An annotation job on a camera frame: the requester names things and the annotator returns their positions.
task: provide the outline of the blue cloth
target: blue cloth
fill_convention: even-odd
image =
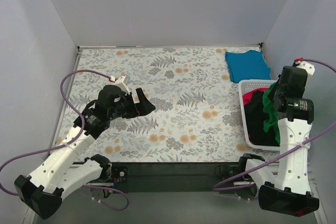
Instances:
[[[229,67],[230,80],[270,80],[270,68],[266,65],[262,52],[250,50],[245,53],[226,52],[225,60]]]

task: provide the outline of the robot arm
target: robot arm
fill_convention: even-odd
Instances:
[[[268,98],[278,112],[280,155],[309,137],[313,122],[313,103],[303,99],[306,82],[314,73],[314,66],[297,60],[292,67],[283,68],[281,76]],[[279,161],[278,175],[268,167],[249,175],[259,188],[259,205],[264,210],[293,216],[303,216],[319,208],[319,200],[311,196],[308,181],[307,158],[310,144]],[[245,170],[255,168],[265,160],[256,155],[244,154],[239,161]]]
[[[87,104],[82,112],[85,125],[82,134],[68,144],[82,127],[81,119],[74,121],[73,127],[62,141],[65,147],[51,153],[48,158],[28,176],[20,175],[14,182],[20,199],[47,219],[59,208],[62,200],[89,181],[107,180],[111,175],[112,164],[101,155],[95,155],[82,166],[65,172],[76,158],[89,147],[100,134],[109,128],[116,118],[135,118],[155,110],[155,106],[145,97],[141,88],[136,89],[139,103],[134,103],[132,93],[124,83],[126,77],[111,77],[113,84],[106,85],[99,92],[97,100]]]

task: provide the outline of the white plastic basket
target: white plastic basket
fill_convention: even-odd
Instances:
[[[248,133],[247,133],[243,95],[250,92],[250,91],[253,91],[255,89],[269,88],[274,82],[276,82],[276,81],[275,80],[242,80],[238,84],[240,110],[242,111],[245,140],[246,140],[246,143],[254,149],[261,149],[261,150],[265,150],[265,151],[280,151],[280,147],[277,147],[277,146],[255,145],[255,144],[250,142],[250,140],[248,138]]]

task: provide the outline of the gray wall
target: gray wall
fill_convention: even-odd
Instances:
[[[51,145],[62,98],[61,78],[74,65],[76,48],[50,0],[0,0],[0,163]],[[42,162],[33,156],[8,165],[14,179]],[[22,223],[26,206],[0,191],[0,223]]]
[[[336,66],[336,0],[287,0],[265,42],[267,62],[274,77],[298,57],[318,59]],[[316,65],[305,97],[315,104],[312,134],[336,119],[336,74]],[[336,222],[336,129],[312,143],[310,163],[317,179],[329,223]]]
[[[52,0],[77,46],[250,45],[286,0]]]

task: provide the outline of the floral pattern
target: floral pattern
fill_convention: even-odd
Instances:
[[[127,74],[129,87],[142,87],[155,106],[151,114],[116,119],[77,159],[102,154],[112,162],[237,162],[243,153],[265,159],[278,155],[251,149],[245,142],[238,86],[230,82],[224,53],[246,48],[84,49],[78,69],[108,75]],[[105,78],[75,75],[70,101],[79,110],[97,98]],[[135,102],[139,99],[133,94]],[[66,108],[57,143],[76,113]]]

